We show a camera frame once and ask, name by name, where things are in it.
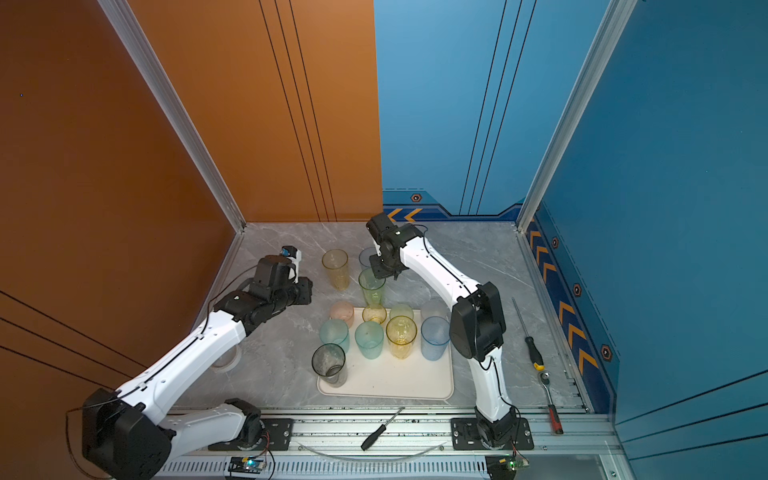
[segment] screwdriver handle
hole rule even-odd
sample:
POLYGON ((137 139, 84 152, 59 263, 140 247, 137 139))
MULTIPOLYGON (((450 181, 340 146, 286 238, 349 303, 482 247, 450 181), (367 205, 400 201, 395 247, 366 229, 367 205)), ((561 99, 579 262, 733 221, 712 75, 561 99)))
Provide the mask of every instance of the screwdriver handle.
POLYGON ((370 435, 368 435, 368 438, 362 443, 360 448, 365 451, 367 449, 371 448, 371 445, 373 445, 376 440, 379 438, 379 435, 384 433, 384 430, 386 430, 386 425, 380 425, 376 431, 370 435))
POLYGON ((544 360, 541 358, 541 354, 538 352, 538 349, 536 348, 536 344, 533 343, 533 337, 526 336, 525 342, 528 344, 528 355, 531 357, 531 363, 533 363, 533 368, 537 369, 539 372, 543 372, 544 360))
POLYGON ((551 403, 548 406, 549 406, 549 419, 552 422, 552 430, 554 430, 555 435, 562 435, 563 424, 560 423, 560 416, 558 415, 558 410, 551 403))

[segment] blue wall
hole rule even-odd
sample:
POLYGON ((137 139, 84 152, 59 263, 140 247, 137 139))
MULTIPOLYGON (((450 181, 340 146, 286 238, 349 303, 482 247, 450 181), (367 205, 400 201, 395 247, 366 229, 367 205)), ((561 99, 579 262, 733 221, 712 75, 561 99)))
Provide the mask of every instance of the blue wall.
POLYGON ((376 0, 384 189, 426 191, 454 215, 519 202, 607 4, 376 0))
POLYGON ((638 2, 545 195, 641 479, 764 476, 767 59, 766 2, 638 2), (734 450, 753 462, 698 466, 734 450))

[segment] chevron marking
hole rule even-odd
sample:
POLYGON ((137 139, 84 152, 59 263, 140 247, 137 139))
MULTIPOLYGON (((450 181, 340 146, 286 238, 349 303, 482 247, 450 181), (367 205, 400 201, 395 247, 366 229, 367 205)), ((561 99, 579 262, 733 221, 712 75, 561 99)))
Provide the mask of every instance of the chevron marking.
POLYGON ((541 263, 541 252, 549 253, 545 247, 536 247, 536 265, 541 263))
POLYGON ((558 269, 554 268, 554 265, 551 263, 544 262, 544 283, 547 283, 547 270, 552 270, 553 272, 557 272, 558 269))
POLYGON ((422 210, 423 210, 422 208, 417 208, 416 210, 414 210, 410 214, 406 215, 406 220, 411 222, 411 223, 413 223, 413 221, 414 221, 413 220, 413 216, 416 215, 418 212, 420 212, 422 210))
POLYGON ((573 323, 568 325, 568 345, 571 346, 571 348, 574 347, 574 333, 576 335, 579 335, 583 339, 587 339, 587 337, 584 335, 584 332, 580 329, 576 328, 573 323))
POLYGON ((531 232, 531 250, 533 250, 533 237, 540 237, 541 232, 531 232))
POLYGON ((578 371, 580 374, 584 375, 584 361, 587 360, 589 363, 594 365, 596 369, 599 369, 598 361, 592 358, 592 355, 589 353, 586 353, 584 350, 579 349, 578 350, 578 371))
POLYGON ((394 219, 393 217, 394 217, 395 215, 399 214, 401 211, 402 211, 402 208, 396 208, 396 209, 392 210, 392 213, 390 213, 389 215, 387 215, 387 217, 389 217, 389 219, 390 219, 391 221, 393 221, 393 222, 394 222, 394 221, 395 221, 395 219, 394 219))
POLYGON ((568 312, 573 313, 576 315, 576 312, 574 311, 573 307, 568 305, 566 302, 561 301, 560 302, 560 324, 563 324, 563 310, 567 310, 568 312))

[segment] beige tray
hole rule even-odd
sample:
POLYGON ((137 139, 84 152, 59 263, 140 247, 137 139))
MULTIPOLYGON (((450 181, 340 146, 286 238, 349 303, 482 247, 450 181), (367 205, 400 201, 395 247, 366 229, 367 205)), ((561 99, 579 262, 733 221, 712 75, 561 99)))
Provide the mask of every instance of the beige tray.
POLYGON ((317 379, 317 389, 325 395, 370 396, 394 399, 447 400, 453 395, 451 346, 442 357, 431 362, 422 356, 422 314, 413 310, 413 321, 419 326, 413 351, 407 359, 395 358, 389 351, 386 334, 384 350, 377 359, 362 356, 355 343, 355 328, 362 323, 362 308, 355 308, 355 322, 349 329, 349 352, 346 354, 347 380, 339 388, 317 379))

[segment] wall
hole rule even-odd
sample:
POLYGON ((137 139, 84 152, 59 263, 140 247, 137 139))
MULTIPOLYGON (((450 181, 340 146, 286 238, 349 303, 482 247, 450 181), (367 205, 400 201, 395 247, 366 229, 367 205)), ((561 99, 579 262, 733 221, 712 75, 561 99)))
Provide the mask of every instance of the wall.
POLYGON ((372 0, 131 0, 247 221, 382 209, 372 0))
POLYGON ((402 208, 397 220, 521 202, 607 5, 376 1, 384 203, 402 208))
POLYGON ((233 231, 97 2, 0 31, 2 476, 83 478, 65 410, 189 331, 233 231))
POLYGON ((638 2, 545 195, 621 358, 640 480, 763 475, 766 18, 638 2))

